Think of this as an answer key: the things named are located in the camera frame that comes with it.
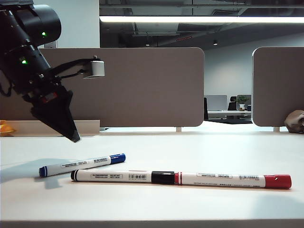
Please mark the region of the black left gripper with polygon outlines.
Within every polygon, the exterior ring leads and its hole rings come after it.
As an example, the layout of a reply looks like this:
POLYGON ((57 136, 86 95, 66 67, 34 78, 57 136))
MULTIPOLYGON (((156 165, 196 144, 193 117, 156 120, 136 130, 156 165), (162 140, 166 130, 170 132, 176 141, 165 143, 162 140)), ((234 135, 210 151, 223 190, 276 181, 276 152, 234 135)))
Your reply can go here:
POLYGON ((32 115, 76 143, 81 137, 69 109, 72 96, 58 76, 33 76, 23 81, 23 100, 33 105, 32 115))

